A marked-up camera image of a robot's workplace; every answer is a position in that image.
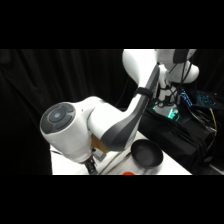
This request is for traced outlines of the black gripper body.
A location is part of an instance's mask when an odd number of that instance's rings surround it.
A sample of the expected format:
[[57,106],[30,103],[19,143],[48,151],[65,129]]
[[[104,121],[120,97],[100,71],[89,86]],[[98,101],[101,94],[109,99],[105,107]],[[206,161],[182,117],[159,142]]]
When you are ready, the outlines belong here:
[[98,171],[95,167],[95,161],[93,159],[88,159],[85,161],[85,166],[90,175],[97,175]]

